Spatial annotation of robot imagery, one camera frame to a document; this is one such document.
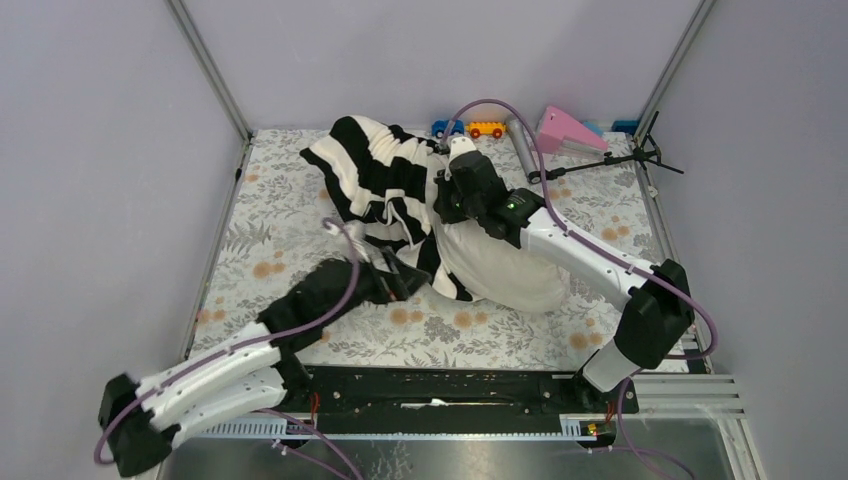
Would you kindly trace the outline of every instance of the white wall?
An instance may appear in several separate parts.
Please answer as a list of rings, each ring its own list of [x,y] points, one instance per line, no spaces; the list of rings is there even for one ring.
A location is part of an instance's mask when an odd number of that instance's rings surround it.
[[[660,105],[660,195],[770,479],[845,478],[848,3],[720,1]]]
[[[163,1],[0,2],[0,65],[0,477],[116,478],[103,386],[178,358],[240,141]]]
[[[483,97],[532,119],[549,102],[638,118],[698,3],[186,1],[254,128],[329,128],[350,113],[420,126]]]

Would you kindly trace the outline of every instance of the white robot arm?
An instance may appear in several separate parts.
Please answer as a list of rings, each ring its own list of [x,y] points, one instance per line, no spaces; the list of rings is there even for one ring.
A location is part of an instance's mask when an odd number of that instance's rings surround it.
[[[578,276],[622,312],[613,341],[578,372],[598,392],[613,390],[639,369],[656,368],[692,325],[695,317],[688,305],[634,273],[652,272],[688,295],[683,267],[672,260],[654,266],[595,238],[559,213],[555,220],[540,196],[521,188],[508,190],[491,160],[470,139],[451,139],[448,169],[436,183],[434,208],[443,222],[476,220],[490,236]]]
[[[436,183],[439,193],[434,208],[443,222],[474,219],[492,237],[535,252],[577,275],[622,312],[613,340],[561,389],[560,400],[569,397],[563,401],[583,405],[578,408],[587,412],[605,406],[608,392],[637,370],[655,368],[692,324],[694,314],[687,305],[634,274],[634,269],[652,271],[688,294],[680,265],[671,260],[651,265],[594,238],[559,214],[554,219],[538,195],[526,189],[508,190],[491,161],[469,139],[452,140],[449,166],[439,172]],[[405,300],[428,281],[426,273],[404,265],[390,252],[384,252],[384,257],[388,272],[376,270],[367,261],[354,268],[348,261],[325,260],[255,322],[217,347],[138,382],[126,374],[112,379],[99,420],[119,473],[123,477],[142,473],[192,436],[251,411],[281,404],[308,406],[306,397],[314,382],[294,354],[320,338],[319,326],[306,327],[343,298],[355,271],[359,271],[355,291],[326,323],[366,301]],[[280,335],[293,329],[297,335]],[[410,398],[404,390],[410,384],[401,385],[388,395]],[[531,387],[538,395],[539,385]],[[456,393],[459,386],[451,388]],[[550,391],[545,393],[544,398],[553,400]],[[463,392],[460,396],[474,395]]]

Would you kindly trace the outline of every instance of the white fabric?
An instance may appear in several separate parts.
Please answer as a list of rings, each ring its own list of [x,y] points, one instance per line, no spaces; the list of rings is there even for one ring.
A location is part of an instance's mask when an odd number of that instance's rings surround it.
[[[434,226],[442,262],[472,294],[525,312],[558,310],[568,297],[568,272],[490,237],[476,222]]]

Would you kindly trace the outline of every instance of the pink toy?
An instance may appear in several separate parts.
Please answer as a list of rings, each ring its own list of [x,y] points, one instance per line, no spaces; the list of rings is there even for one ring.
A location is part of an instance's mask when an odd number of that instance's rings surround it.
[[[607,151],[607,142],[601,137],[583,126],[571,115],[552,106],[545,109],[544,116],[539,120],[539,126],[536,129],[536,142],[542,153],[554,153],[563,144],[567,148],[590,153]]]

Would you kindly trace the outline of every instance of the tripod stand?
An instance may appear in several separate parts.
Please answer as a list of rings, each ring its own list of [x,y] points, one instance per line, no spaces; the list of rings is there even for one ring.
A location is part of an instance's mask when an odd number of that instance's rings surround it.
[[[579,170],[586,170],[587,168],[601,167],[604,165],[618,165],[619,163],[629,162],[630,160],[637,162],[639,165],[642,166],[644,170],[648,169],[645,164],[650,163],[652,165],[656,165],[658,167],[665,168],[666,170],[671,170],[672,172],[679,173],[682,175],[683,170],[662,163],[662,150],[660,150],[660,147],[657,145],[657,142],[654,141],[654,137],[651,136],[651,130],[653,130],[654,128],[654,123],[657,121],[657,115],[659,115],[659,113],[660,112],[654,113],[654,116],[651,118],[651,123],[650,125],[648,125],[648,130],[645,132],[645,137],[642,139],[641,143],[639,142],[638,138],[636,138],[635,136],[633,137],[633,153],[631,153],[630,155],[625,155],[623,157],[613,157],[612,152],[606,152],[604,153],[604,159],[600,162],[579,165],[577,167],[571,168],[555,168],[551,170],[551,173],[548,175],[547,178],[550,180],[552,178],[565,175],[567,173],[576,172]],[[653,150],[651,150],[650,152],[645,151],[646,142],[650,142],[651,147],[653,148]]]

